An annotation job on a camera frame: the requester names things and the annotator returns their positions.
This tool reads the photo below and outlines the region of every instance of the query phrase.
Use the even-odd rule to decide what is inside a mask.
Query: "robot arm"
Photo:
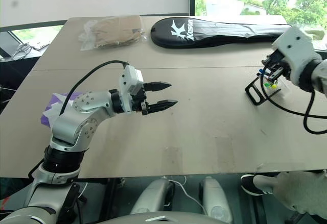
[[[65,185],[77,178],[84,153],[102,121],[118,113],[136,111],[146,115],[175,105],[177,101],[174,100],[157,104],[146,101],[146,91],[159,91],[170,86],[164,82],[144,83],[141,71],[126,65],[120,78],[120,92],[116,89],[90,91],[77,97],[53,125],[50,145],[36,169],[25,206],[30,206],[32,196],[41,184]]]
[[[298,28],[290,28],[272,45],[273,54],[263,61],[273,83],[281,75],[302,90],[317,90],[327,97],[327,60],[322,60],[310,39]]]

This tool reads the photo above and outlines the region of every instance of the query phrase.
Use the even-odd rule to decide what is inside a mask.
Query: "logo on bag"
[[[173,36],[177,36],[180,37],[180,38],[186,38],[186,39],[192,39],[194,41],[194,36],[193,36],[193,20],[192,19],[189,19],[188,20],[188,30],[186,31],[185,29],[185,23],[183,23],[183,25],[178,28],[175,24],[175,21],[173,20],[173,24],[171,25],[171,28],[174,30],[174,31],[171,31],[172,35]]]

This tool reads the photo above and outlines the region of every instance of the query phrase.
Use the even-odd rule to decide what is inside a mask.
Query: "glass panel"
[[[195,0],[195,15],[281,15],[327,49],[327,0]]]
[[[51,43],[63,25],[42,28],[21,29],[12,31],[23,43],[43,42]]]

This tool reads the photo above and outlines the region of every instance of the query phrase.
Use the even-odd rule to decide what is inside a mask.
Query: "person's foot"
[[[261,196],[264,194],[272,194],[272,192],[265,192],[261,189],[257,188],[255,184],[253,183],[253,178],[255,175],[246,174],[241,176],[241,187],[242,189],[252,195],[252,196]]]

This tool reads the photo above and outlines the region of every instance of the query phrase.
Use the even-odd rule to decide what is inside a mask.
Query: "table surface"
[[[144,17],[147,30],[158,17]],[[77,41],[88,18],[70,19],[26,77],[0,116],[0,176],[26,177],[43,157],[51,131],[40,117],[52,93],[67,92],[94,66],[129,61],[145,82],[172,87],[150,92],[148,101],[176,99],[163,112],[119,114],[101,123],[85,154],[81,178],[267,172],[325,168],[327,135],[311,135],[302,118],[269,103],[254,106],[244,88],[255,78],[270,43],[172,50],[151,40],[129,47],[79,51]],[[109,65],[77,91],[118,88],[122,68]],[[289,85],[283,106],[304,111],[309,94]],[[316,96],[312,113],[325,114]],[[310,126],[325,123],[310,119]]]

